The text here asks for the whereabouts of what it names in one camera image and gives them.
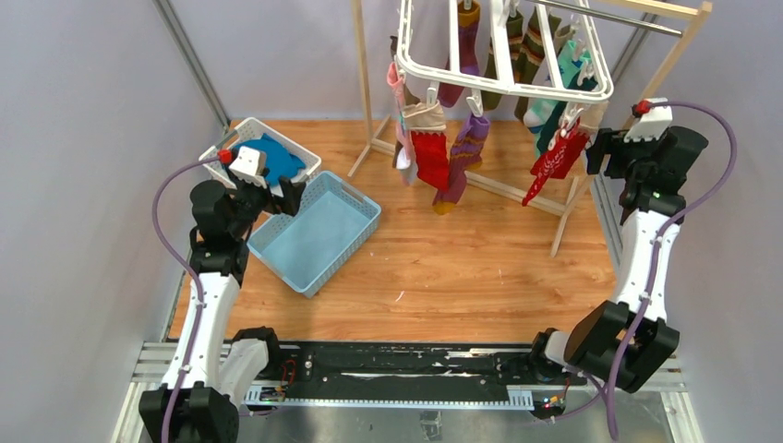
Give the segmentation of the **white clip sock hanger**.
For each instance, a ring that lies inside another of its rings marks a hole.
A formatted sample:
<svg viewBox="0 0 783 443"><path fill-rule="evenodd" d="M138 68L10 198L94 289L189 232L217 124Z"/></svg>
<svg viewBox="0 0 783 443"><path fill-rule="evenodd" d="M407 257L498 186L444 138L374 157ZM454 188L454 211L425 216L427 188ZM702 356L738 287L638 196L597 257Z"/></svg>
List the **white clip sock hanger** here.
<svg viewBox="0 0 783 443"><path fill-rule="evenodd" d="M499 95L585 104L605 102L612 96L614 84L594 23L596 18L602 18L604 14L594 10L587 1L571 1L569 3L559 1L536 2L541 40L545 52L544 61L548 67L550 78L550 83L547 86L520 83L514 78L512 58L508 48L507 19L516 9L518 5L516 1L490 1L488 3L488 25L494 50L496 77L485 78L480 75L473 76L462 73L459 69L457 42L457 4L455 1L448 3L449 66L447 68L422 65L412 58L415 7L412 1L402 1L399 6L396 63L404 78L420 78L429 82L425 95L426 104L434 104L439 100L438 95L441 83L461 85L469 90L466 101L469 109L477 116L481 116L485 111L481 97L483 90L498 93ZM584 73L596 80L597 86L595 89L579 91L571 90L563 85L554 42L548 26L548 9L551 6L570 10L577 14L577 20L580 23L579 31L583 34L587 49L592 55L591 64L584 65Z"/></svg>

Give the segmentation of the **pink patterned sock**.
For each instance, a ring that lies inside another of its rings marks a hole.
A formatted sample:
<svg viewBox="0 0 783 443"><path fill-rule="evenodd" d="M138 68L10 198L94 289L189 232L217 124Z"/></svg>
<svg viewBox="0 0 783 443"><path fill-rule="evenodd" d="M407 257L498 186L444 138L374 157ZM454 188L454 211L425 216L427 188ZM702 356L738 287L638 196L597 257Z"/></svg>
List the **pink patterned sock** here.
<svg viewBox="0 0 783 443"><path fill-rule="evenodd" d="M386 76L395 103L391 116L395 120L395 148L392 160L393 168L400 174L403 184L410 186L416 180L416 161L414 160L414 148L408 136L403 110L407 105L407 88L404 77L399 73L397 65L391 62Z"/></svg>

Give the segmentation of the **purple striped sock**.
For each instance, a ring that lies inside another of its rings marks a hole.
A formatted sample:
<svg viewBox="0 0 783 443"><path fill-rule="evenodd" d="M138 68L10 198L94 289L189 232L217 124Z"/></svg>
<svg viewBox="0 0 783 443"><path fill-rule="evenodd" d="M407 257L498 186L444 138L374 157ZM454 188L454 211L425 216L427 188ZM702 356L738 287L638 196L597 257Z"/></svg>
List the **purple striped sock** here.
<svg viewBox="0 0 783 443"><path fill-rule="evenodd" d="M436 214L447 214L462 198L467 187L465 174L483 163L482 151L490 125L485 116L471 114L465 120L451 147L448 186L445 191L439 191L432 202Z"/></svg>

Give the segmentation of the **red and cream sock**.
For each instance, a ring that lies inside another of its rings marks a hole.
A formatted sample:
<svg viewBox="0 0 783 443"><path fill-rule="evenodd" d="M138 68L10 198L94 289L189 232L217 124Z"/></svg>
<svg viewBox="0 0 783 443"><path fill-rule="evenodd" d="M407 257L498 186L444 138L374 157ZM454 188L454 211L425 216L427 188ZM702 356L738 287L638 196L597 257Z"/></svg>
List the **red and cream sock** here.
<svg viewBox="0 0 783 443"><path fill-rule="evenodd" d="M439 102L406 105L403 118L416 156L417 177L439 191L445 191L449 186L449 158L442 106Z"/></svg>

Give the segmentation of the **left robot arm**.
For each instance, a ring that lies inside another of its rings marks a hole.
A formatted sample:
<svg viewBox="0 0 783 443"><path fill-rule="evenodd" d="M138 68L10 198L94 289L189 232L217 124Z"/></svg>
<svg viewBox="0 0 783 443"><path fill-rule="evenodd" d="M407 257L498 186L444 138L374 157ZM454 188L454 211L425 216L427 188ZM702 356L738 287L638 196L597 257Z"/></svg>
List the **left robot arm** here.
<svg viewBox="0 0 783 443"><path fill-rule="evenodd" d="M265 186L228 189L217 180L190 192L196 222L190 232L191 277L185 329L159 388L142 393L139 414L154 442L234 442L239 412L255 377L269 381L283 369L274 330L242 329L228 352L223 340L247 269L247 240L263 211L296 215L307 188L279 180L281 195Z"/></svg>

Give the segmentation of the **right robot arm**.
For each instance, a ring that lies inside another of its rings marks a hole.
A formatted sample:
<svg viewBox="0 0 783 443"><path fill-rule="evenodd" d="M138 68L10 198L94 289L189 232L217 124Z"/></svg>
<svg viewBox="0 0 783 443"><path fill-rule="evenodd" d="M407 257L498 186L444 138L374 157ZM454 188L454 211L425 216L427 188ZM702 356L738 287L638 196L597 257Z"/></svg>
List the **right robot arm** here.
<svg viewBox="0 0 783 443"><path fill-rule="evenodd" d="M548 385L566 367L607 380L618 360L616 387L634 393L665 363L680 342L668 325L665 286L669 255L686 207L680 190L707 147L695 130L671 126L657 137L603 128L587 151L588 170L608 160L605 174L622 178L622 254L615 290L571 332L549 328L536 335L527 360L530 377Z"/></svg>

